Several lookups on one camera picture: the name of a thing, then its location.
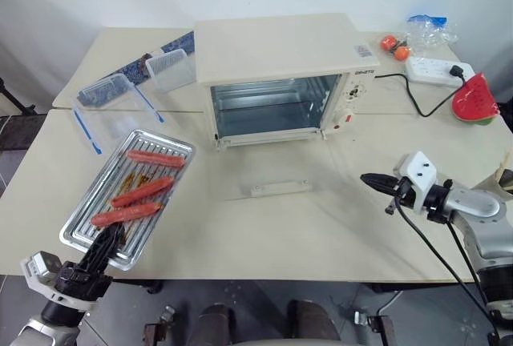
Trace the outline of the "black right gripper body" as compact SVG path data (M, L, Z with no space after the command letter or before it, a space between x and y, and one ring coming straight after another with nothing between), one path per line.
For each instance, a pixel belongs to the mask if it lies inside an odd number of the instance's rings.
M416 200L416 193L413 189L412 182L403 176L397 185L394 195L394 202L397 207L402 206L406 208L413 208Z

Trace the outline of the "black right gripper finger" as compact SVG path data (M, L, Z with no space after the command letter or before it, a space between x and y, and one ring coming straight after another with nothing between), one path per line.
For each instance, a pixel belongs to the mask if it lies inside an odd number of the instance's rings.
M378 173L365 173L360 176L360 179L365 184L397 184L398 178L393 175L378 174Z
M365 184L375 191L381 192L385 195L396 195L398 189L398 181L381 182L381 181L365 181Z

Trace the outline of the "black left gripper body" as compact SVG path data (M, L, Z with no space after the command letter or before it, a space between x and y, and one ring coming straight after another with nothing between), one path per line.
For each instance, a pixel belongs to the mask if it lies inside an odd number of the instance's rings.
M57 274L54 288L66 296L94 302L105 295L112 280L103 272L84 271L67 261Z

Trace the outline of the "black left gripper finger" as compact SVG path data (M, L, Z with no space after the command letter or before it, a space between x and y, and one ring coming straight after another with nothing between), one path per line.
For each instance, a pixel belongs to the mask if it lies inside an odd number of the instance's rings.
M108 265L107 258L107 227L97 236L82 259L82 269L85 272L103 272Z
M119 247L123 244L123 225L111 224L107 227L107 258L113 259Z

